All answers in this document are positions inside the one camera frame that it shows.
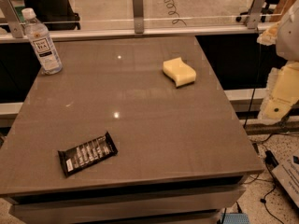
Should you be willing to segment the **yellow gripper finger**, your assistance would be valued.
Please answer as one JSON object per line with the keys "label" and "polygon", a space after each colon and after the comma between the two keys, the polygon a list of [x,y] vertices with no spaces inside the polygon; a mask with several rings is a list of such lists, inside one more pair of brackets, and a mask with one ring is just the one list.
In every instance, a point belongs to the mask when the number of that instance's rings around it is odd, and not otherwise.
{"label": "yellow gripper finger", "polygon": [[280,121],[298,101],[299,62],[288,61],[280,69],[271,69],[258,119],[260,121]]}

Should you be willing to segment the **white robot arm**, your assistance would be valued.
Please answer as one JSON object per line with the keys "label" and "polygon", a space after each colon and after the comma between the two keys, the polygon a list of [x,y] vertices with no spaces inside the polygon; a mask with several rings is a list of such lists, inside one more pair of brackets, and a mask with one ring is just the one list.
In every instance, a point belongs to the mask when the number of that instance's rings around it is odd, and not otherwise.
{"label": "white robot arm", "polygon": [[268,75],[258,119],[270,125],[281,121],[299,101],[299,0],[280,21],[259,35],[257,42],[275,45],[277,56],[287,61]]}

